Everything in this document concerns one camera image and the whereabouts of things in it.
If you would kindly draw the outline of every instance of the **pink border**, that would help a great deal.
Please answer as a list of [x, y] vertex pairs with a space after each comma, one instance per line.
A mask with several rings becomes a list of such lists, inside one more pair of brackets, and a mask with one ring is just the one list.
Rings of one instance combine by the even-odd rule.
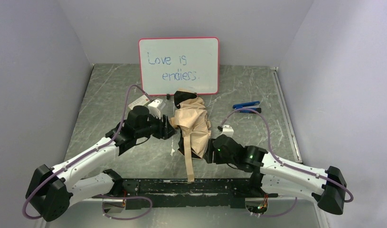
[[[142, 58], [140, 57], [140, 41], [144, 39], [206, 39], [206, 38], [215, 38], [218, 43], [218, 62], [217, 62], [217, 91], [213, 94], [217, 94], [218, 90], [220, 88], [220, 40], [218, 40], [217, 37], [165, 37], [165, 38], [141, 38], [139, 39], [139, 63], [140, 63], [140, 80], [142, 82], [142, 88], [144, 89], [143, 85], [143, 75], [142, 75]], [[165, 96], [166, 94], [149, 94], [152, 96]]]

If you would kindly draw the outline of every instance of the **tan bag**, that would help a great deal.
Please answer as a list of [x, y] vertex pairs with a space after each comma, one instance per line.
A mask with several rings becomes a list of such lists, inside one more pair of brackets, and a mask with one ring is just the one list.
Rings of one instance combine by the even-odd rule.
[[195, 180], [191, 151], [203, 158], [211, 135], [209, 130], [211, 125], [205, 108], [202, 98], [188, 99], [180, 103], [180, 109], [175, 110], [175, 116], [171, 118], [171, 124], [178, 125], [182, 130], [186, 173], [189, 182]]

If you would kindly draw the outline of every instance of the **blue pen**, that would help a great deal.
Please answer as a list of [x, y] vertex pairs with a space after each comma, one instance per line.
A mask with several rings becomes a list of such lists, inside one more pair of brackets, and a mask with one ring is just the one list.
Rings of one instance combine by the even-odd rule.
[[[252, 101], [252, 102], [247, 102], [247, 103], [241, 103], [241, 104], [235, 104], [232, 106], [233, 109], [238, 109], [238, 108], [250, 108], [258, 113], [262, 112], [262, 109], [259, 107], [260, 101]], [[253, 113], [248, 110], [241, 110], [239, 111], [240, 113]]]

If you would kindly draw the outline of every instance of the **gray marble table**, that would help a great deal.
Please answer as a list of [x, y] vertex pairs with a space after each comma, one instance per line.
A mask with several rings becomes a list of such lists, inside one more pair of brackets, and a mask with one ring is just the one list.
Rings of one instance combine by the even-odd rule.
[[[124, 105], [124, 93], [130, 84], [140, 84], [140, 68], [135, 64], [96, 64], [90, 78], [65, 159], [86, 150], [119, 123]], [[136, 89], [129, 103], [141, 96]], [[296, 160], [292, 137], [282, 110], [282, 101], [269, 67], [220, 66], [220, 88], [216, 95], [201, 95], [211, 121], [212, 137], [220, 132], [217, 126], [232, 111], [232, 105], [259, 100], [262, 114], [267, 119], [272, 146], [277, 155]], [[172, 99], [166, 101], [163, 114], [173, 116]], [[267, 148], [266, 127], [255, 114], [233, 114], [227, 124], [234, 128], [233, 138], [243, 146]], [[97, 175], [113, 169], [124, 178], [186, 178], [184, 157], [178, 152], [179, 133], [168, 140], [150, 138], [122, 156], [104, 163], [89, 174]], [[249, 173], [227, 165], [207, 164], [194, 160], [195, 178], [249, 177]]]

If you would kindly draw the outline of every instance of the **whiteboard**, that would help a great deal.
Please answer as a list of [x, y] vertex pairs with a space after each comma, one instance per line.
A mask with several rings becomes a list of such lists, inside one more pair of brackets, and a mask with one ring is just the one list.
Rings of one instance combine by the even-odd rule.
[[219, 41], [203, 38], [139, 40], [142, 87], [150, 95], [187, 89], [198, 94], [218, 92]]

